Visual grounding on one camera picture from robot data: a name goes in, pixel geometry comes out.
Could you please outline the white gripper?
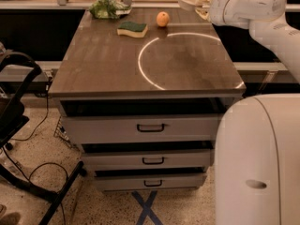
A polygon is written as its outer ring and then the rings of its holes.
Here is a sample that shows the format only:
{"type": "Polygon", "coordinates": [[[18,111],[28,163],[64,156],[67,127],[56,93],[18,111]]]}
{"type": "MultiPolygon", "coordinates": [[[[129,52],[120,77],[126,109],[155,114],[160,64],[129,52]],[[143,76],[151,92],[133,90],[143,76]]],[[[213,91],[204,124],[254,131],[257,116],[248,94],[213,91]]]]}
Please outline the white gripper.
{"type": "Polygon", "coordinates": [[[231,0],[197,0],[197,6],[210,5],[209,13],[201,8],[196,8],[196,13],[204,20],[217,26],[232,25],[231,17],[225,14],[226,8],[231,0]]]}

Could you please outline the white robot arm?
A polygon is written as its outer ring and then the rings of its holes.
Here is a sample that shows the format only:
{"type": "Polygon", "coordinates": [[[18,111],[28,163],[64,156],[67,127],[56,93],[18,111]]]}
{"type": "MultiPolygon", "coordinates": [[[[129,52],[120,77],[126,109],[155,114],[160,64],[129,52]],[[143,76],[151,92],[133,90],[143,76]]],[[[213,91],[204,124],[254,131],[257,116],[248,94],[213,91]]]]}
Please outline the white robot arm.
{"type": "MultiPolygon", "coordinates": [[[[241,27],[300,82],[300,34],[286,0],[209,0],[211,23],[241,27]]],[[[300,225],[300,95],[244,98],[226,111],[215,150],[216,225],[300,225]]]]}

